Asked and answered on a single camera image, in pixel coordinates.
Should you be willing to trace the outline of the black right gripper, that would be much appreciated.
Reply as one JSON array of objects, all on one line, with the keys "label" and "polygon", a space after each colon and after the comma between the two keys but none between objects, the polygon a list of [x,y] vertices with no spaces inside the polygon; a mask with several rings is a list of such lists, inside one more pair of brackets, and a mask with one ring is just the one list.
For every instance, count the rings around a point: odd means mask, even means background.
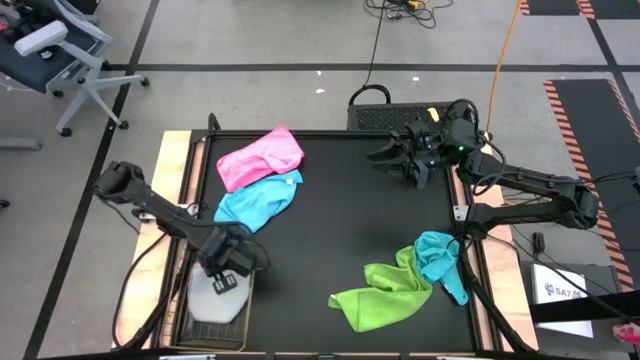
[{"label": "black right gripper", "polygon": [[391,137],[382,148],[369,153],[366,159],[373,168],[393,175],[423,190],[429,179],[429,168],[453,164],[448,131],[442,122],[412,122],[405,126],[406,138]]}]

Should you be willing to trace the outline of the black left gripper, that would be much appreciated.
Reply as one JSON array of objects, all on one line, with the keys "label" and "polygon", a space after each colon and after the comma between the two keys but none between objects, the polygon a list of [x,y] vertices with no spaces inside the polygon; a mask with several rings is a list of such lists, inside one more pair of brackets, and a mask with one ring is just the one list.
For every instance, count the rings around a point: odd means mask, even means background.
[{"label": "black left gripper", "polygon": [[198,244],[198,261],[208,277],[214,277],[212,286],[218,295],[237,286],[233,270],[246,277],[256,266],[257,255],[252,246],[255,237],[244,224],[217,224]]}]

